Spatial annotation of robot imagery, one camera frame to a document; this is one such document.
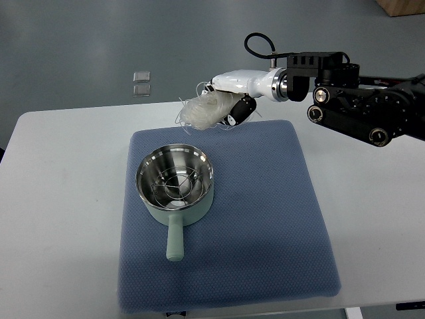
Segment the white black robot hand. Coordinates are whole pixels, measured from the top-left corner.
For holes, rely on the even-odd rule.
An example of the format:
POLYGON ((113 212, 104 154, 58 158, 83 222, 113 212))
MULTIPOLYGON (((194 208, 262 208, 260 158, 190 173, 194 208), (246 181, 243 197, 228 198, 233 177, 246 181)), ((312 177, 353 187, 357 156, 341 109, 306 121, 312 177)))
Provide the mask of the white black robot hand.
POLYGON ((215 76, 203 92, 215 93, 226 111, 219 124, 234 127, 245 122, 256 110, 256 99, 265 96, 273 102, 288 100, 287 75, 284 68, 269 71, 235 70, 215 76))

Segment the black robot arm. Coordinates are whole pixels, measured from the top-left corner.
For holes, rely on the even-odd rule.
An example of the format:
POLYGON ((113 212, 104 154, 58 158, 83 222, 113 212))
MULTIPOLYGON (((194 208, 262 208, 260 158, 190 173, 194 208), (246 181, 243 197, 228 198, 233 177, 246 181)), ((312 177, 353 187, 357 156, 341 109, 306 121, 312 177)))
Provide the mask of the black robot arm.
POLYGON ((361 76, 343 52, 284 53, 286 87, 301 102, 314 81, 308 119, 376 147, 407 135, 424 139, 424 75, 410 78, 361 76))

